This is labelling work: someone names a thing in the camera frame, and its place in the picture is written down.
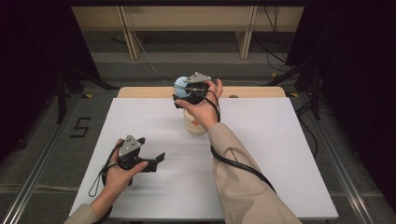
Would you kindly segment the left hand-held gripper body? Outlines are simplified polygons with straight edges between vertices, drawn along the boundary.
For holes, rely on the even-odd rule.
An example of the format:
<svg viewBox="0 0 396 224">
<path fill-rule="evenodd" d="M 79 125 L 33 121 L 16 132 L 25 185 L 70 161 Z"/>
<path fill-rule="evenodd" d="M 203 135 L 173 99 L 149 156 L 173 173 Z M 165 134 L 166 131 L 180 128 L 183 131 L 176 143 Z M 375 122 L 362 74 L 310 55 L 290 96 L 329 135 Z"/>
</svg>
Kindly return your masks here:
<svg viewBox="0 0 396 224">
<path fill-rule="evenodd" d="M 131 170 L 140 162 L 146 161 L 148 165 L 143 170 L 143 173 L 154 173 L 157 171 L 158 162 L 156 160 L 139 157 L 141 146 L 133 136 L 128 135 L 125 138 L 118 154 L 118 165 L 121 169 Z"/>
</svg>

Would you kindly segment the black stand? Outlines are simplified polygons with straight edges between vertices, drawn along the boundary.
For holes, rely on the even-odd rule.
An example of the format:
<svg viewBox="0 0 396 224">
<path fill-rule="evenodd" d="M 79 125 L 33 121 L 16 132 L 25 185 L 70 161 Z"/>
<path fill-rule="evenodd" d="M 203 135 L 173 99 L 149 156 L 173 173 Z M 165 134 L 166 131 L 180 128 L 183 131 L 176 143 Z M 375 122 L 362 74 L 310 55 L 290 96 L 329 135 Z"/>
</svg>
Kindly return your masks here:
<svg viewBox="0 0 396 224">
<path fill-rule="evenodd" d="M 296 67 L 292 68 L 282 76 L 270 81 L 268 86 L 277 86 L 283 81 L 299 74 L 295 89 L 297 91 L 311 90 L 311 111 L 316 119 L 319 119 L 318 113 L 318 92 L 319 92 L 319 69 L 314 60 L 305 60 Z"/>
<path fill-rule="evenodd" d="M 105 83 L 101 78 L 90 75 L 74 65 L 63 65 L 56 73 L 56 92 L 58 96 L 58 123 L 61 123 L 66 115 L 66 94 L 64 88 L 67 87 L 73 94 L 81 94 L 84 87 L 81 80 L 85 79 L 105 90 L 118 90 L 119 87 Z"/>
</svg>

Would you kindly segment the black curtain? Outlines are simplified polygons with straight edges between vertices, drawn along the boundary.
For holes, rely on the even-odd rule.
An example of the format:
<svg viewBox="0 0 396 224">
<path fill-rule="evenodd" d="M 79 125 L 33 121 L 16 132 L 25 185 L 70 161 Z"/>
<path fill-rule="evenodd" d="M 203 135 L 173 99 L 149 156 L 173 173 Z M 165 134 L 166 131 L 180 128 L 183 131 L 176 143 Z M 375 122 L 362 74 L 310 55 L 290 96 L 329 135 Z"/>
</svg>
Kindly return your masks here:
<svg viewBox="0 0 396 224">
<path fill-rule="evenodd" d="M 27 134 L 57 72 L 68 66 L 99 77 L 70 6 L 0 0 L 0 162 Z"/>
<path fill-rule="evenodd" d="M 372 179 L 396 213 L 396 0 L 304 8 L 290 61 L 319 59 L 322 90 Z"/>
</svg>

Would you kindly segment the wooden shelf unit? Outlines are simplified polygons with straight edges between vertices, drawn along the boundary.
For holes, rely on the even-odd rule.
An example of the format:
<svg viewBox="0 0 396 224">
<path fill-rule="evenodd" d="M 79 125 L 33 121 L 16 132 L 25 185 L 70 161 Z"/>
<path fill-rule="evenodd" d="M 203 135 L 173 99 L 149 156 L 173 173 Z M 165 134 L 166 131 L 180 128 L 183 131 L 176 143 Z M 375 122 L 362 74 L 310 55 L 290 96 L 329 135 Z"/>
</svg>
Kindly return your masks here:
<svg viewBox="0 0 396 224">
<path fill-rule="evenodd" d="M 254 32 L 294 32 L 302 7 L 73 7 L 83 31 L 122 31 L 136 60 L 148 31 L 235 33 L 239 55 L 248 57 Z"/>
</svg>

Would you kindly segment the light blue hairbrush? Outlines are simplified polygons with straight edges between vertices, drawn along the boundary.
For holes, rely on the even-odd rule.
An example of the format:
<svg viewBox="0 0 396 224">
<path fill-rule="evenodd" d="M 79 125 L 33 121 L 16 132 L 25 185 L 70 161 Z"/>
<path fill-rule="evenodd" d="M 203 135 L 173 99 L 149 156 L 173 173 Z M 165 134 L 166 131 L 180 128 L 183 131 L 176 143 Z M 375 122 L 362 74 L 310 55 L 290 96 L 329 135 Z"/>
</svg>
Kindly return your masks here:
<svg viewBox="0 0 396 224">
<path fill-rule="evenodd" d="M 179 98 L 187 97 L 189 94 L 185 91 L 188 83 L 186 82 L 186 77 L 179 77 L 174 83 L 174 89 L 176 96 Z"/>
</svg>

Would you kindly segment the wooden table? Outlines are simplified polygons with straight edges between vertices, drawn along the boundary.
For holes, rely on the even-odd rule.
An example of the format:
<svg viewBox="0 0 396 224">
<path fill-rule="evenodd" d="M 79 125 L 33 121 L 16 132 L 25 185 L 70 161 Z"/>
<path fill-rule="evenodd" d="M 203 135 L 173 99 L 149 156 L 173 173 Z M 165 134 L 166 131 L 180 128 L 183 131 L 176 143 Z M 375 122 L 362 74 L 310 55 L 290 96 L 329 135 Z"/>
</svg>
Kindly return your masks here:
<svg viewBox="0 0 396 224">
<path fill-rule="evenodd" d="M 171 98 L 172 87 L 123 87 L 118 98 Z M 280 87 L 227 86 L 223 88 L 223 98 L 276 98 L 285 97 Z"/>
</svg>

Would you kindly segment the person's left hand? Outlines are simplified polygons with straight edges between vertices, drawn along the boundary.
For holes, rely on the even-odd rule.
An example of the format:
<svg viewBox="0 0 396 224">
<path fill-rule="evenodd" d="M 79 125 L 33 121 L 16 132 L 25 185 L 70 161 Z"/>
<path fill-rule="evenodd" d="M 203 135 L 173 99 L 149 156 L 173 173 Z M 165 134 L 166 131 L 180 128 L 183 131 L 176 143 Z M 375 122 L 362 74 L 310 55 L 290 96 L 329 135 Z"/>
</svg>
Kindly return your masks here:
<svg viewBox="0 0 396 224">
<path fill-rule="evenodd" d="M 130 170 L 123 170 L 117 164 L 107 169 L 106 184 L 91 203 L 91 209 L 98 218 L 103 217 L 107 213 L 112 204 L 128 187 L 129 181 L 147 166 L 148 163 L 142 161 Z"/>
</svg>

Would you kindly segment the person's right hand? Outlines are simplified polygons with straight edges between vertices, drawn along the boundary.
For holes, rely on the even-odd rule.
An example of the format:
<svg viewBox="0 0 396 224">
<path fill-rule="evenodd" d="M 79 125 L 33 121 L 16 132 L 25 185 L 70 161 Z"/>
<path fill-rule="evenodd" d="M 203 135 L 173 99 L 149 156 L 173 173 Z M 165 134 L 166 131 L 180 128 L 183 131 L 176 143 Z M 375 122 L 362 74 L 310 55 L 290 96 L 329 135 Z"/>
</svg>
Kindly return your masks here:
<svg viewBox="0 0 396 224">
<path fill-rule="evenodd" d="M 223 92 L 220 79 L 215 82 L 207 81 L 207 85 L 209 86 L 208 93 L 200 104 L 192 105 L 188 102 L 183 104 L 183 107 L 206 131 L 219 122 L 219 98 Z"/>
</svg>

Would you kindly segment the metal floor rail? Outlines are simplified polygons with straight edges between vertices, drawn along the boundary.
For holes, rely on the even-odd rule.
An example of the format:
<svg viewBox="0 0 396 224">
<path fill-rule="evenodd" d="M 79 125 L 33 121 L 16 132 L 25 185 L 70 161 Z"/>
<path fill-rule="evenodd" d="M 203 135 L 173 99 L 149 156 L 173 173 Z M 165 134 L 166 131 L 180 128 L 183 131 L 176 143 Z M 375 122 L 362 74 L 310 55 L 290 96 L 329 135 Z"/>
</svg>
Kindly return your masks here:
<svg viewBox="0 0 396 224">
<path fill-rule="evenodd" d="M 334 172 L 338 178 L 338 181 L 349 201 L 349 204 L 360 224 L 374 224 L 374 220 L 370 215 L 365 201 L 359 194 L 357 188 L 355 187 L 351 177 L 347 173 L 345 166 L 343 165 L 340 157 L 338 156 L 335 147 L 333 146 L 329 135 L 325 132 L 325 129 L 319 120 L 312 112 L 309 114 L 309 118 L 312 120 L 318 135 L 323 142 L 325 151 L 329 155 L 329 161 L 332 165 Z"/>
<path fill-rule="evenodd" d="M 69 103 L 66 105 L 68 111 L 65 112 L 64 117 L 60 121 L 54 124 L 49 139 L 46 141 L 46 145 L 40 151 L 39 157 L 35 162 L 35 166 L 31 169 L 31 172 L 29 173 L 27 179 L 21 185 L 20 189 L 18 190 L 18 194 L 16 195 L 16 198 L 10 205 L 4 218 L 0 221 L 0 224 L 18 224 L 21 215 L 23 214 L 23 211 L 25 210 L 34 193 L 36 184 L 43 175 L 50 160 L 50 157 L 52 156 L 53 151 L 58 145 L 61 133 L 64 130 L 64 127 L 70 116 L 74 112 L 79 99 L 79 95 L 72 95 L 70 97 Z"/>
</svg>

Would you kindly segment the cream ribbed cup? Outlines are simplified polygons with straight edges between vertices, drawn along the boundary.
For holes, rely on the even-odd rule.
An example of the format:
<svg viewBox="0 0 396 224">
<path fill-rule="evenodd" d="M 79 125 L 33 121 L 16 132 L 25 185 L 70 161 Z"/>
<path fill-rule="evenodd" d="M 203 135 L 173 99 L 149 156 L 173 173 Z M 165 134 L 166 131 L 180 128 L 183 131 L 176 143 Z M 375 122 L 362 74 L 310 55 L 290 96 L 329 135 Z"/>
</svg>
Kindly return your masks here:
<svg viewBox="0 0 396 224">
<path fill-rule="evenodd" d="M 193 135 L 202 135 L 205 129 L 195 120 L 195 118 L 186 110 L 183 110 L 184 125 L 188 133 Z"/>
</svg>

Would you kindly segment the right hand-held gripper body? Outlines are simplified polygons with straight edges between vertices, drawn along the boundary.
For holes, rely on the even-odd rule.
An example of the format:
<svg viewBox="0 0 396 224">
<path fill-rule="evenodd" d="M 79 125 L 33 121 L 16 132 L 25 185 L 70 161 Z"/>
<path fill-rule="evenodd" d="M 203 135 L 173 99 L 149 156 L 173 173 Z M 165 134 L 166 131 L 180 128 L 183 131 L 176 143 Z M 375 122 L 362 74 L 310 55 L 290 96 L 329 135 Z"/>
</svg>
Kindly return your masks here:
<svg viewBox="0 0 396 224">
<path fill-rule="evenodd" d="M 211 77 L 197 72 L 190 77 L 183 77 L 181 98 L 190 104 L 199 104 L 207 94 L 208 85 L 206 82 L 209 80 L 211 80 Z"/>
</svg>

